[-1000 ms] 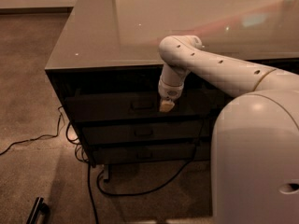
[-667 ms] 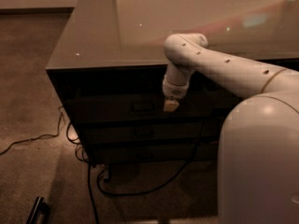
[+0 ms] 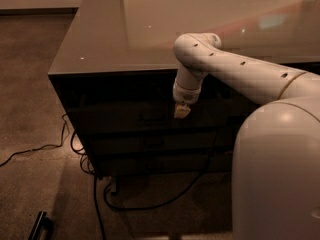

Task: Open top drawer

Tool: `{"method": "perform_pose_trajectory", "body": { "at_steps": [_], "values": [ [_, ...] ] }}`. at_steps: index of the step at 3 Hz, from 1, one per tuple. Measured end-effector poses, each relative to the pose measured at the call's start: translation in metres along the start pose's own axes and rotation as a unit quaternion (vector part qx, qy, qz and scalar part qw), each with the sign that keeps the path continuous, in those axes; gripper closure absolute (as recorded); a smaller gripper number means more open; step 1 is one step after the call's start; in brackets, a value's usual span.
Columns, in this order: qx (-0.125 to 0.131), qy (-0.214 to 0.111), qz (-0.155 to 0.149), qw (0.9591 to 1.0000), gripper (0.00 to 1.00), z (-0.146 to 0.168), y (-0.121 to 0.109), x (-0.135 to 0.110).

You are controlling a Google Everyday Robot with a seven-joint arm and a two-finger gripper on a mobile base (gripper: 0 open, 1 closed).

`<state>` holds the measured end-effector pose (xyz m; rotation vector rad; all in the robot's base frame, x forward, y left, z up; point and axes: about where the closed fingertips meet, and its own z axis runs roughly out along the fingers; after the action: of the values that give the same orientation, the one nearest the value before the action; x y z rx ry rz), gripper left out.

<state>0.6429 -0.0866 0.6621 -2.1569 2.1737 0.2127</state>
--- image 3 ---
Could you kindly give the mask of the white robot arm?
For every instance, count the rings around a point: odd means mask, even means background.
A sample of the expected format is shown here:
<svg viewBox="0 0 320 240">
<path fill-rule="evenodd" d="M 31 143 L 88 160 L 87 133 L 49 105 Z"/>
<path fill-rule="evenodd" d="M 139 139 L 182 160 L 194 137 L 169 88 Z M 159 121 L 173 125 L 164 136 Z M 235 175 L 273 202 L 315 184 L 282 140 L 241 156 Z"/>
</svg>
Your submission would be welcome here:
<svg viewBox="0 0 320 240">
<path fill-rule="evenodd" d="M 174 116 L 186 117 L 212 75 L 258 104 L 238 131 L 232 162 L 234 240 L 320 240 L 320 78 L 226 52 L 214 33 L 173 46 Z"/>
</svg>

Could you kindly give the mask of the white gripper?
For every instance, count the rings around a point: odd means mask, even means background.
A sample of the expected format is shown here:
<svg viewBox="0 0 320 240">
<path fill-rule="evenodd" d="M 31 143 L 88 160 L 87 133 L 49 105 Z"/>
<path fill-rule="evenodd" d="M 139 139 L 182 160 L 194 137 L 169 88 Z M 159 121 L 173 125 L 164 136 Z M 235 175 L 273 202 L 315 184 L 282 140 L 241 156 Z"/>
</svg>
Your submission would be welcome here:
<svg viewBox="0 0 320 240">
<path fill-rule="evenodd" d="M 184 119 L 191 112 L 189 105 L 197 102 L 201 93 L 201 89 L 188 90 L 181 87 L 177 82 L 173 85 L 173 99 L 176 102 L 174 109 L 175 119 Z"/>
</svg>

